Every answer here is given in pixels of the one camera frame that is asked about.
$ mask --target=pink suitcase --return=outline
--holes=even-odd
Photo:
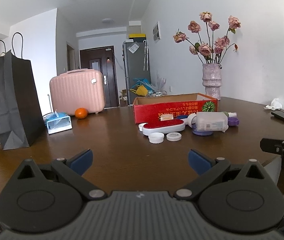
[[[53,110],[74,115],[84,107],[89,113],[105,107],[102,73],[94,69],[77,69],[53,77],[50,81]]]

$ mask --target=doorway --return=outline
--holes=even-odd
[[[81,67],[98,70],[103,75],[105,108],[119,106],[113,51],[113,46],[80,50]]]
[[[75,50],[69,45],[66,44],[67,47],[67,71],[75,70]]]

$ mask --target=open box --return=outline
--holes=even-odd
[[[204,94],[186,94],[162,97],[137,97],[133,102],[135,123],[152,122],[162,114],[189,115],[196,112],[217,111],[218,100]]]

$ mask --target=blue and white tissue package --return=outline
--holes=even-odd
[[[71,117],[55,112],[46,117],[46,127],[49,134],[72,129]]]

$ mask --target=pink rose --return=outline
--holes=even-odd
[[[202,12],[199,15],[200,15],[200,19],[204,21],[205,23],[212,21],[212,13],[210,12]]]
[[[190,52],[193,54],[193,55],[197,55],[198,54],[198,51],[196,50],[196,48],[194,46],[190,46]]]
[[[221,39],[225,40],[227,45],[230,44],[230,39],[228,37],[226,37],[225,35]]]
[[[185,33],[178,32],[173,36],[173,38],[176,43],[179,43],[181,41],[185,41],[187,39],[187,36],[185,35]]]
[[[215,52],[216,54],[221,54],[222,51],[223,51],[223,49],[224,49],[224,47],[222,47],[222,46],[215,46],[214,52]]]
[[[231,29],[241,28],[241,23],[239,19],[230,15],[229,17],[229,26]]]
[[[211,21],[209,22],[209,27],[211,28],[211,30],[215,31],[220,28],[220,25],[215,21]]]
[[[215,46],[226,47],[228,43],[225,38],[217,38],[214,44]]]
[[[199,51],[203,56],[210,56],[212,53],[212,48],[209,47],[207,43],[202,43],[202,45],[199,46]]]
[[[198,33],[201,30],[201,26],[195,21],[191,21],[187,28],[193,33]]]

